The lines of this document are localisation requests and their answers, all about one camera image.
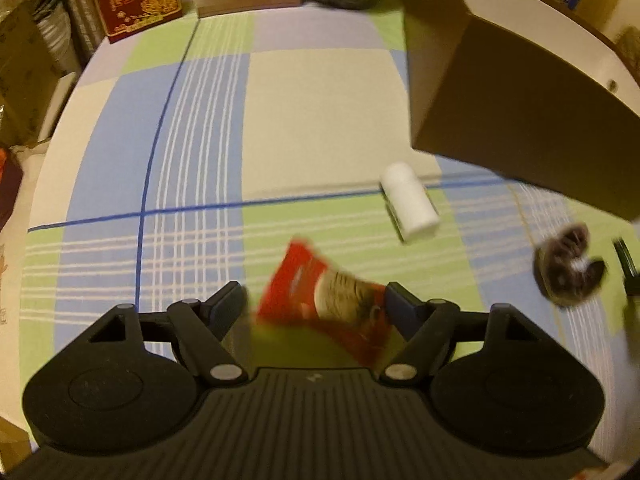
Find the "red snack packet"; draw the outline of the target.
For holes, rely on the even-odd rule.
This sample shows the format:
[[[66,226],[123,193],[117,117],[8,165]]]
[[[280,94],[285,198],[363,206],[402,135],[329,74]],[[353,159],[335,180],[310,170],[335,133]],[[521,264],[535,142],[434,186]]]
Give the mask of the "red snack packet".
[[[318,330],[365,367],[375,366],[392,331],[385,287],[334,266],[299,238],[288,244],[260,298],[257,317]]]

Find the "dark red tray with clutter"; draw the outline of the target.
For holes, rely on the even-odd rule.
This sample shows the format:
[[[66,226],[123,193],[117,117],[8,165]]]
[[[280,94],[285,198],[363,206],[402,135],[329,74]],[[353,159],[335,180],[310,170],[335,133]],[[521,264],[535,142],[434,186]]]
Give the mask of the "dark red tray with clutter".
[[[16,156],[8,149],[1,148],[0,181],[0,230],[8,223],[23,179],[23,170]]]

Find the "brown cardboard box white inside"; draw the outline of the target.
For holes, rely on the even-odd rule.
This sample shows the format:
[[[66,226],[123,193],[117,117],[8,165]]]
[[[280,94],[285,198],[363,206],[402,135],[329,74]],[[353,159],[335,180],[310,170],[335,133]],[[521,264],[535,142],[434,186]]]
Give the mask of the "brown cardboard box white inside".
[[[639,86],[541,0],[402,0],[411,143],[639,217]]]

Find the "checkered tablecloth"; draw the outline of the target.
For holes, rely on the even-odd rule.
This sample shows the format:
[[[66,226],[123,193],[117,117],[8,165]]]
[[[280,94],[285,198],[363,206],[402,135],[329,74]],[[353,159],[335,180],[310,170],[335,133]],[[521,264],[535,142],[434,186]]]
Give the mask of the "checkered tablecloth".
[[[638,350],[612,241],[633,224],[409,144],[404,17],[323,6],[188,14],[101,44],[38,179],[23,266],[27,379],[114,304],[160,311],[241,282],[257,304],[294,238],[365,280],[466,310],[514,304],[599,378],[605,458],[639,431]],[[440,225],[405,243],[380,179],[406,162]],[[608,268],[578,306],[552,304],[536,247],[574,223]]]

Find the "dark velvet scrunchie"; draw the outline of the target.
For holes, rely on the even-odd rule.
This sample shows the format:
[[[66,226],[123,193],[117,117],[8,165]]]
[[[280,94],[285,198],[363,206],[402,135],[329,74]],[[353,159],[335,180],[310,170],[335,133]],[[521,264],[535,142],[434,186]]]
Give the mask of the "dark velvet scrunchie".
[[[540,292],[562,308],[578,306],[601,287],[608,268],[602,258],[587,255],[590,232],[574,223],[541,242],[534,252],[534,278]]]

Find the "white pill bottle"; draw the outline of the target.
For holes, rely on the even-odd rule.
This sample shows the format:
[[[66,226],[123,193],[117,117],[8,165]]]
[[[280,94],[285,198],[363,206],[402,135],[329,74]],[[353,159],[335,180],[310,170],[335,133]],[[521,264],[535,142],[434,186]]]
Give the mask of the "white pill bottle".
[[[406,162],[394,162],[386,167],[380,185],[400,238],[405,243],[435,234],[440,225],[439,214],[426,188]]]

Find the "brown cardboard box with bowls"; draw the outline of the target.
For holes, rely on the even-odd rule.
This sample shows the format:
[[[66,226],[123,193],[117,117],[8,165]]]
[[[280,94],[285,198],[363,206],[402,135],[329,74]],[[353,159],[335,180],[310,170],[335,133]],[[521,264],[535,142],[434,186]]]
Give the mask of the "brown cardboard box with bowls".
[[[37,141],[58,82],[80,74],[67,0],[1,10],[1,143]]]

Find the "dark green small tube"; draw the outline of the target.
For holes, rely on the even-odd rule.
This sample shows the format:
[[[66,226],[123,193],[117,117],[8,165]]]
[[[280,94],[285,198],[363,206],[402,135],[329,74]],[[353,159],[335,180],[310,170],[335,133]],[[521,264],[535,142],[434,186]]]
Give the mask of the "dark green small tube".
[[[627,307],[624,310],[625,327],[630,330],[639,328],[639,270],[634,264],[634,259],[625,243],[619,237],[613,242],[620,268],[623,271],[624,291],[627,298]]]

